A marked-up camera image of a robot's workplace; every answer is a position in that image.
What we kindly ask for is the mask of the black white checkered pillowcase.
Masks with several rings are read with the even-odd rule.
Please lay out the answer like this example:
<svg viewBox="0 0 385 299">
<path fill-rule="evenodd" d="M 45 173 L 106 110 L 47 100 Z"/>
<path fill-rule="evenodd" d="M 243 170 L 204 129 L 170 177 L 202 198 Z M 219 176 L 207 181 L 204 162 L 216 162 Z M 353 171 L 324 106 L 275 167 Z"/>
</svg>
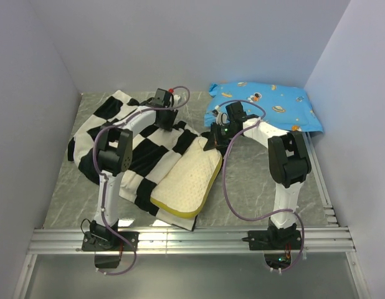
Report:
<svg viewBox="0 0 385 299">
<path fill-rule="evenodd" d="M 138 101 L 116 91 L 82 124 L 68 143 L 68 160 L 76 164 L 91 182 L 98 184 L 99 177 L 93 165 L 93 144 L 102 125 L 114 123 L 130 115 Z M 120 197 L 132 202 L 142 211 L 168 224 L 192 231 L 197 216 L 192 219 L 176 217 L 151 203 L 151 193 L 164 179 L 197 137 L 204 137 L 186 122 L 174 124 L 171 131 L 155 125 L 145 128 L 133 139 L 130 167 L 120 184 Z"/>
</svg>

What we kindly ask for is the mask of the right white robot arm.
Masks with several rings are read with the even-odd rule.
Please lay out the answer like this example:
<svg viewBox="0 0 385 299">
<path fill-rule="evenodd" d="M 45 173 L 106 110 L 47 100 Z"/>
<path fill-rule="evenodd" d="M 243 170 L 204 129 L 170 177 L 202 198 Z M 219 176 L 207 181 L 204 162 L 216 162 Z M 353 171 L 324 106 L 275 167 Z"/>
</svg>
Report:
<svg viewBox="0 0 385 299">
<path fill-rule="evenodd" d="M 229 100 L 216 106 L 216 118 L 211 129 L 205 151 L 212 149 L 226 152 L 223 157 L 222 180 L 226 180 L 227 162 L 237 137 L 244 135 L 260 143 L 268 150 L 269 171 L 275 182 L 273 212 L 266 214 L 269 226 L 263 237 L 254 240 L 261 245 L 281 249 L 297 241 L 303 243 L 304 232 L 297 231 L 301 220 L 296 213 L 298 196 L 311 172 L 311 162 L 300 131 L 285 131 L 264 121 L 263 116 L 247 114 L 242 100 Z"/>
</svg>

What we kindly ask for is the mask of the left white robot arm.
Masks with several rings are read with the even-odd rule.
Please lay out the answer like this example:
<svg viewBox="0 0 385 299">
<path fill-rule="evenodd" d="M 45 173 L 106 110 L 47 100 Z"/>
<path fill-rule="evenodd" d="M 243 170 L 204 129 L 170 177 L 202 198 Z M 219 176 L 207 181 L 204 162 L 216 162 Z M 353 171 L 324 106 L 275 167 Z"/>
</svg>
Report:
<svg viewBox="0 0 385 299">
<path fill-rule="evenodd" d="M 103 125 L 98 132 L 93 145 L 93 165 L 99 177 L 99 193 L 90 235 L 103 250 L 113 250 L 120 238 L 117 200 L 123 173 L 132 162 L 133 138 L 150 125 L 170 130 L 179 102 L 172 88 L 159 88 L 152 99 L 140 104 L 130 115 Z"/>
</svg>

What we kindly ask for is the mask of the cream yellow pillow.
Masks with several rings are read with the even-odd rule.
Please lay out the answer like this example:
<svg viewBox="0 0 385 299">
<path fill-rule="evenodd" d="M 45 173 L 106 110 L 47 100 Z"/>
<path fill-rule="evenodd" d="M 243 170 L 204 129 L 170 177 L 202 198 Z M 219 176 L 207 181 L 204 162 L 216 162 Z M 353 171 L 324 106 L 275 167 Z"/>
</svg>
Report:
<svg viewBox="0 0 385 299">
<path fill-rule="evenodd" d="M 216 149 L 204 150 L 207 138 L 197 137 L 151 193 L 156 207 L 183 219 L 197 216 L 222 166 Z"/>
</svg>

